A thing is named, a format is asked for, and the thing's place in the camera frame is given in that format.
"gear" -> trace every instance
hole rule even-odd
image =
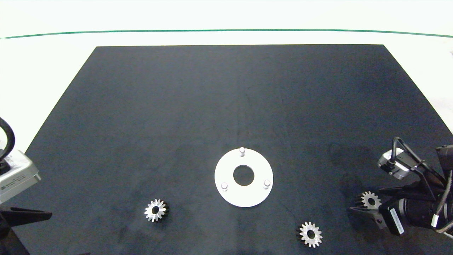
[[[164,204],[164,201],[161,201],[160,199],[154,199],[154,201],[151,201],[151,203],[148,204],[148,207],[146,208],[146,218],[148,218],[148,220],[152,222],[162,219],[162,216],[165,215],[165,211],[167,210],[165,206],[166,204]]]
[[[320,243],[322,243],[321,239],[323,237],[321,236],[321,231],[319,231],[319,227],[317,227],[315,224],[306,222],[305,224],[302,224],[302,227],[299,229],[299,235],[301,235],[300,239],[302,241],[305,241],[305,245],[316,248]]]
[[[366,191],[357,196],[356,205],[366,209],[379,209],[381,200],[371,191]]]

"white background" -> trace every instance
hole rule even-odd
[[[453,1],[408,0],[0,1],[0,116],[16,133],[15,148],[25,151],[96,46],[383,44],[453,132],[453,38],[366,32],[146,32],[5,39],[129,29],[364,29],[453,35],[452,10]],[[0,140],[4,145],[4,134]]]

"plate center hole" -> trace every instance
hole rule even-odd
[[[159,211],[159,207],[158,207],[158,206],[154,206],[154,207],[151,209],[151,212],[152,212],[153,214],[156,214],[158,211]]]
[[[236,167],[233,172],[233,177],[237,184],[241,186],[247,186],[252,183],[253,179],[255,178],[255,174],[250,167],[242,165]]]

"green line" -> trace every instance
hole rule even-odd
[[[453,35],[446,35],[446,34],[425,34],[425,33],[382,31],[382,30],[361,30],[361,29],[163,29],[163,30],[74,31],[74,32],[58,32],[58,33],[7,36],[7,37],[0,37],[0,39],[13,39],[13,38],[57,35],[57,34],[95,34],[95,33],[130,33],[130,32],[368,32],[368,33],[387,33],[387,34],[411,34],[411,35],[453,38]]]

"white disc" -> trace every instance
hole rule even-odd
[[[239,185],[234,180],[234,170],[239,166],[249,167],[255,175],[247,186]],[[267,160],[258,152],[242,147],[222,156],[217,163],[214,180],[220,195],[239,207],[258,205],[267,198],[274,185],[274,175]]]

